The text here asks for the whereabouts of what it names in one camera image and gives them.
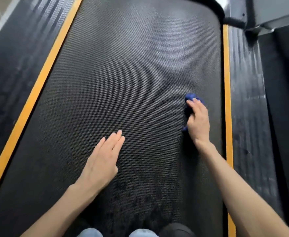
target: hand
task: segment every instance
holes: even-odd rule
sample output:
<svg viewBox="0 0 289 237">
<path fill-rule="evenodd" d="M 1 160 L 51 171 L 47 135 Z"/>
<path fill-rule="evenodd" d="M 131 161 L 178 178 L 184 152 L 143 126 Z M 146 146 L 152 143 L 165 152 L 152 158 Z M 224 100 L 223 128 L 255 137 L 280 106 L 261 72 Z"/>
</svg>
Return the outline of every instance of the hand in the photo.
<svg viewBox="0 0 289 237">
<path fill-rule="evenodd" d="M 116 162 L 125 141 L 122 131 L 103 137 L 87 159 L 83 171 L 72 189 L 84 193 L 92 202 L 96 195 L 117 175 Z"/>
<path fill-rule="evenodd" d="M 210 142 L 210 124 L 207 108 L 196 98 L 194 98 L 193 101 L 187 100 L 186 103 L 194 112 L 187 121 L 187 128 L 191 139 L 196 146 L 198 146 L 200 142 Z"/>
</svg>

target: person's right arm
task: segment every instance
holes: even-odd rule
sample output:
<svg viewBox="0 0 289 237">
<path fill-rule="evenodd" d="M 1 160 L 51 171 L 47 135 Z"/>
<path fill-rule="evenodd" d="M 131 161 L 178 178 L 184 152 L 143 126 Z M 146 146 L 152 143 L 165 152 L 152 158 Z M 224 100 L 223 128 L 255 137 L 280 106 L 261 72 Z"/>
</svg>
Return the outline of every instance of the person's right arm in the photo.
<svg viewBox="0 0 289 237">
<path fill-rule="evenodd" d="M 193 109 L 187 122 L 196 148 L 212 173 L 238 231 L 242 236 L 289 237 L 289 227 L 277 213 L 232 169 L 209 141 L 207 108 L 198 100 L 188 100 Z"/>
</svg>

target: forearm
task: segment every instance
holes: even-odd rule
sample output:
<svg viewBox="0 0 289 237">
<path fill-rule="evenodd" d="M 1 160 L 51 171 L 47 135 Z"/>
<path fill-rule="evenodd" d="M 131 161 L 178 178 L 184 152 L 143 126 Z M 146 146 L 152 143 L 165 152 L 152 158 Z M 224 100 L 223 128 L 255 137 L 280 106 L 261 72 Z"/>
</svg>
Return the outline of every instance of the forearm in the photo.
<svg viewBox="0 0 289 237">
<path fill-rule="evenodd" d="M 234 171 L 211 143 L 196 143 L 221 191 L 236 227 L 244 236 L 286 236 L 289 228 Z"/>
<path fill-rule="evenodd" d="M 50 210 L 37 220 L 21 237 L 63 236 L 75 218 L 94 198 L 87 198 L 79 188 L 70 186 Z"/>
</svg>

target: orange strip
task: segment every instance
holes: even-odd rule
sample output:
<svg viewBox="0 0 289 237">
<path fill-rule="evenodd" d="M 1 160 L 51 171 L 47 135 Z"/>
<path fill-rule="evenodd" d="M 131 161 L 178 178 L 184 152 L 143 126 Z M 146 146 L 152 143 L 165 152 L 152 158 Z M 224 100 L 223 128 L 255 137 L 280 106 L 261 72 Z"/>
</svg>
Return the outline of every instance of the orange strip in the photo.
<svg viewBox="0 0 289 237">
<path fill-rule="evenodd" d="M 38 99 L 38 96 L 41 92 L 41 89 L 47 79 L 47 76 L 50 72 L 50 69 L 59 53 L 59 50 L 63 44 L 63 41 L 70 29 L 70 26 L 72 24 L 72 21 L 74 20 L 74 17 L 79 9 L 79 6 L 81 4 L 82 0 L 74 0 L 74 3 L 60 29 L 60 32 L 51 48 L 51 51 L 46 59 L 46 62 L 44 63 L 44 66 L 42 67 L 40 74 L 34 84 L 34 87 L 32 88 L 30 95 L 28 96 L 28 99 L 24 105 L 23 110 L 21 111 L 16 124 L 12 130 L 12 133 L 10 137 L 8 138 L 4 149 L 0 155 L 0 179 L 3 175 L 3 172 L 5 171 L 5 168 L 7 166 L 7 163 L 16 147 L 16 143 L 18 139 L 20 138 L 20 135 L 25 127 L 25 124 L 29 118 L 29 115 Z"/>
<path fill-rule="evenodd" d="M 224 95 L 226 113 L 226 161 L 233 168 L 233 139 L 230 87 L 230 58 L 228 25 L 223 25 L 223 63 L 224 63 Z M 228 213 L 228 236 L 236 237 L 236 227 Z"/>
</svg>

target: person's left arm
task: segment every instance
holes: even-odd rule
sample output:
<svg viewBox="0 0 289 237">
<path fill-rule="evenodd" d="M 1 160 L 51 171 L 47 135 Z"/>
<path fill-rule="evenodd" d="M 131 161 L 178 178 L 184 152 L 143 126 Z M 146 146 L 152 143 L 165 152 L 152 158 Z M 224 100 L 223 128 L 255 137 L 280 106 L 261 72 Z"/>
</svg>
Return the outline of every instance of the person's left arm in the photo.
<svg viewBox="0 0 289 237">
<path fill-rule="evenodd" d="M 112 133 L 107 140 L 103 137 L 88 158 L 79 179 L 21 237 L 62 236 L 75 218 L 116 176 L 116 162 L 124 141 L 122 131 Z"/>
</svg>

